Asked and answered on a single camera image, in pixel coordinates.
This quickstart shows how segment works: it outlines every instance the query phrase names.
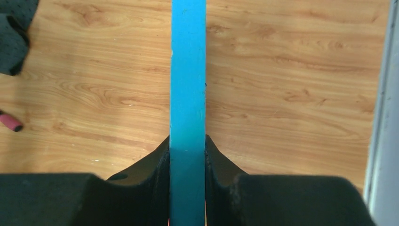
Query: blue board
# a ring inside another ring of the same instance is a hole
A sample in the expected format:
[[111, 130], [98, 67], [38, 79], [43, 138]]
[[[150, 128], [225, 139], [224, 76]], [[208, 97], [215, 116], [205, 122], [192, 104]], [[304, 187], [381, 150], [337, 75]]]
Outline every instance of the blue board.
[[204, 226], [206, 0], [172, 1], [170, 223]]

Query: dark gray fabric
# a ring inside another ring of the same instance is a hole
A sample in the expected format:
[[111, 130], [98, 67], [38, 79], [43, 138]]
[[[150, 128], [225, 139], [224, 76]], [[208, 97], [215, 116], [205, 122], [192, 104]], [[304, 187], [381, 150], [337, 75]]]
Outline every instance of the dark gray fabric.
[[16, 20], [12, 16], [0, 14], [0, 73], [7, 75], [15, 75], [21, 71], [29, 49], [23, 38], [25, 34], [20, 28], [13, 28], [11, 21], [15, 25]]
[[0, 0], [0, 14], [13, 16], [27, 31], [35, 15], [38, 0]]
[[16, 75], [29, 50], [26, 31], [38, 0], [0, 0], [0, 73]]

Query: wooden floor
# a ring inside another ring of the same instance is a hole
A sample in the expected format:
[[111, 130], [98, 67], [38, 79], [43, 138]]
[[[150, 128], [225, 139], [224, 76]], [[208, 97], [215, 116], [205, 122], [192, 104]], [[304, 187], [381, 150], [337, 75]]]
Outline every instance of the wooden floor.
[[[249, 173], [364, 183], [388, 0], [208, 0], [207, 132]], [[0, 171], [103, 178], [169, 132], [170, 0], [41, 0]]]

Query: pink object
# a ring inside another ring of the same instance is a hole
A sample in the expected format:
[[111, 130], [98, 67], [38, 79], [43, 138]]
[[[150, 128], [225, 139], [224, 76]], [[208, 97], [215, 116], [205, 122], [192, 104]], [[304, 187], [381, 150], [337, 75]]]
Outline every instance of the pink object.
[[0, 122], [12, 131], [19, 132], [22, 130], [22, 123], [4, 112], [0, 112]]

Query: pink handle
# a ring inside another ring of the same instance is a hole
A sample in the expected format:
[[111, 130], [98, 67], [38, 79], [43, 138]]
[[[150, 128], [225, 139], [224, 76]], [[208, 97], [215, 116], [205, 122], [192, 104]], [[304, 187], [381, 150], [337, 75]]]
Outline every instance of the pink handle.
[[12, 131], [22, 130], [22, 124], [9, 114], [1, 114], [0, 121]]

